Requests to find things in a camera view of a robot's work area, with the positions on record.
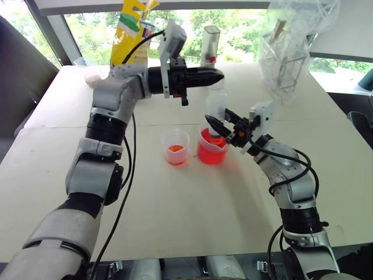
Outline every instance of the red liquid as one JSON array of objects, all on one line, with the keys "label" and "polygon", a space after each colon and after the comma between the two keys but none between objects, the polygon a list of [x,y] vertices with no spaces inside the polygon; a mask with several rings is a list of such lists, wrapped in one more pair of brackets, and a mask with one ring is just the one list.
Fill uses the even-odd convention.
[{"label": "red liquid", "polygon": [[172,146],[169,146],[168,149],[170,151],[173,151],[173,152],[177,152],[177,151],[180,151],[182,150],[184,147],[183,146],[180,146],[180,145],[172,145]]},{"label": "red liquid", "polygon": [[[222,138],[211,137],[210,134],[209,134],[209,129],[208,128],[205,128],[204,130],[202,130],[201,135],[206,141],[208,141],[208,143],[211,143],[211,144],[219,143],[217,146],[219,146],[221,148],[223,148],[227,144],[226,140],[223,137]],[[221,152],[212,152],[210,150],[207,150],[205,147],[203,147],[198,142],[198,149],[197,149],[198,157],[202,162],[204,162],[208,165],[217,165],[217,164],[221,163],[223,161],[227,151],[228,150],[224,150],[224,151],[221,151]]]},{"label": "red liquid", "polygon": [[[184,149],[184,147],[180,146],[180,145],[172,145],[172,146],[169,146],[168,149],[170,151],[177,152],[177,151],[180,151],[181,149]],[[178,163],[172,163],[172,162],[169,162],[169,161],[167,161],[167,162],[172,166],[181,167],[181,166],[184,166],[184,165],[188,164],[188,159],[184,159],[182,162],[178,162]]]}]

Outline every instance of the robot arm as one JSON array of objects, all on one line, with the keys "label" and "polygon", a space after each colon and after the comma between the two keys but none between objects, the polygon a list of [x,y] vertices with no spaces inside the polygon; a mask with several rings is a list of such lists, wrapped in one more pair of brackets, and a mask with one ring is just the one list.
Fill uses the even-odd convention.
[{"label": "robot arm", "polygon": [[339,268],[328,236],[316,209],[315,184],[308,174],[289,183],[303,172],[301,165],[291,159],[270,155],[265,151],[298,158],[297,152],[264,133],[273,121],[272,101],[258,103],[251,108],[249,119],[241,118],[226,109],[225,119],[234,124],[234,131],[223,126],[218,119],[206,116],[211,127],[233,146],[249,153],[267,175],[270,188],[280,208],[283,235],[290,247],[283,250],[283,261],[289,279],[319,279],[324,275],[339,273]]},{"label": "robot arm", "polygon": [[96,86],[87,132],[66,177],[68,198],[41,221],[1,280],[86,277],[103,207],[116,201],[121,190],[123,167],[116,161],[122,156],[122,139],[136,102],[163,93],[166,86],[166,97],[181,97],[187,105],[188,87],[212,85],[224,77],[213,68],[187,68],[178,57],[183,32],[173,21],[164,32],[160,55],[169,55],[169,65],[120,65]]}]

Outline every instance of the cable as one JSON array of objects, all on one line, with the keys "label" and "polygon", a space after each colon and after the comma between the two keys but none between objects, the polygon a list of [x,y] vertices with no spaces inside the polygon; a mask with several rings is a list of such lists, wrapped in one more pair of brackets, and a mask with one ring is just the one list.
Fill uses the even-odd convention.
[{"label": "cable", "polygon": [[126,136],[123,137],[123,140],[124,140],[124,144],[126,146],[127,155],[128,155],[128,171],[127,171],[126,179],[124,179],[124,181],[123,181],[123,183],[121,185],[121,189],[123,189],[124,185],[127,183],[128,179],[129,179],[129,176],[131,175],[131,168],[132,168],[131,151],[129,149],[129,145],[128,145],[128,141],[127,141]]},{"label": "cable", "polygon": [[112,226],[110,234],[108,235],[108,237],[107,237],[107,239],[106,239],[106,241],[103,245],[103,248],[101,249],[100,253],[98,254],[97,260],[93,265],[92,273],[91,273],[91,276],[89,278],[90,280],[94,279],[94,276],[95,276],[96,271],[97,271],[98,264],[100,263],[101,258],[103,256],[103,254],[105,253],[105,250],[106,250],[107,246],[109,245],[109,242],[110,242],[112,236],[114,235],[115,230],[117,229],[119,220],[120,220],[122,212],[123,212],[124,205],[125,205],[125,203],[127,201],[127,198],[128,198],[129,191],[131,190],[131,187],[132,187],[133,175],[135,173],[135,164],[136,164],[136,121],[135,121],[134,113],[132,113],[132,121],[133,121],[133,162],[132,162],[131,178],[129,179],[128,188],[127,188],[126,193],[123,197],[122,204],[119,208],[117,217],[116,217],[115,222]]},{"label": "cable", "polygon": [[157,37],[158,35],[161,35],[161,34],[164,34],[164,30],[162,31],[159,31],[157,33],[154,33],[150,36],[147,36],[146,38],[144,38],[141,42],[139,42],[136,46],[134,46],[133,49],[131,49],[131,51],[127,54],[127,56],[124,58],[123,60],[123,64],[126,64],[127,61],[130,59],[131,55],[145,42],[149,41],[151,38],[154,38],[154,37]]},{"label": "cable", "polygon": [[291,156],[286,156],[286,155],[282,155],[280,153],[275,153],[275,152],[271,152],[269,150],[266,150],[266,149],[260,147],[259,145],[257,145],[252,139],[249,139],[249,142],[254,148],[260,150],[263,153],[266,153],[266,154],[272,155],[272,156],[277,156],[277,157],[283,158],[283,159],[292,160],[292,161],[298,162],[299,164],[306,167],[300,174],[296,175],[295,177],[284,180],[284,181],[281,181],[281,182],[278,182],[278,183],[275,183],[272,186],[270,186],[268,191],[272,196],[274,196],[274,190],[275,190],[276,187],[281,186],[283,184],[288,184],[288,183],[294,182],[294,181],[300,179],[301,177],[305,176],[308,173],[308,171],[311,171],[312,175],[315,178],[315,197],[317,197],[317,194],[319,193],[319,179],[318,179],[318,176],[317,176],[315,170],[311,167],[311,160],[309,159],[309,157],[305,153],[301,152],[300,150],[294,149],[297,153],[301,154],[306,159],[307,163],[303,162],[300,159],[296,159],[295,157],[293,158]]},{"label": "cable", "polygon": [[281,252],[284,250],[284,248],[282,247],[282,241],[284,240],[284,232],[281,232],[280,234],[280,250]]},{"label": "cable", "polygon": [[373,103],[372,103],[372,101],[371,101],[371,99],[373,99],[372,97],[373,97],[373,93],[371,93],[371,94],[369,95],[369,97],[368,97],[368,102],[369,102],[369,105],[373,107]]},{"label": "cable", "polygon": [[276,276],[275,269],[273,269],[273,267],[272,267],[273,264],[272,264],[272,258],[271,258],[270,254],[271,254],[271,250],[272,250],[272,244],[273,244],[276,236],[279,234],[279,232],[282,230],[283,227],[284,227],[283,225],[279,226],[276,229],[276,231],[272,234],[272,237],[269,240],[268,249],[267,249],[268,265],[270,266],[271,277],[272,277],[272,279],[275,279],[275,280],[277,279],[277,276]]}]

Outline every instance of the snack bag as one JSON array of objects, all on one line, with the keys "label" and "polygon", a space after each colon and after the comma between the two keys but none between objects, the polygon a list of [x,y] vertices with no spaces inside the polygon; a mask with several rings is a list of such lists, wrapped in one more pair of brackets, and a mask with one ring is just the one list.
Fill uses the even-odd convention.
[{"label": "snack bag", "polygon": [[[117,31],[112,42],[111,67],[122,64],[124,58],[134,46],[153,34],[154,25],[145,22],[145,19],[149,10],[155,8],[158,4],[156,0],[147,0],[146,5],[138,0],[124,0]],[[149,45],[150,42],[146,42],[139,47],[127,63],[137,62],[147,65]]]}]

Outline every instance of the trees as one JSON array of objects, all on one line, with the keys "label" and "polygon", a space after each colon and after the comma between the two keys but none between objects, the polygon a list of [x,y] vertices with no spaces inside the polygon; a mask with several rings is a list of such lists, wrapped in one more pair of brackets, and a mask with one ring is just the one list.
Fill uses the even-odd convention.
[{"label": "trees", "polygon": [[32,15],[24,2],[4,2],[0,9],[6,9],[6,14],[0,13],[4,18],[27,40],[35,46],[56,67],[61,67],[48,42],[36,25]]},{"label": "trees", "polygon": [[258,49],[259,31],[265,10],[193,10],[193,37],[186,42],[184,55],[198,61],[203,28],[215,25],[220,29],[219,61],[253,61]]},{"label": "trees", "polygon": [[[24,2],[5,1],[0,5],[5,5],[5,10],[10,15],[5,18],[50,61],[59,65],[45,38],[33,22]],[[155,25],[156,31],[164,29],[169,19],[175,19],[178,24],[182,25],[188,38],[181,55],[185,56],[187,61],[199,62],[203,28],[215,25],[221,31],[217,60],[251,62],[257,58],[260,30],[265,13],[266,10],[260,9],[152,10],[147,15],[147,21]],[[98,64],[109,63],[119,15],[120,12],[65,15],[82,55],[93,57]],[[159,42],[160,38],[154,38],[152,42]],[[158,51],[149,50],[149,57],[158,58]],[[337,67],[367,73],[372,65],[366,62],[315,58],[309,69],[334,72]]]}]

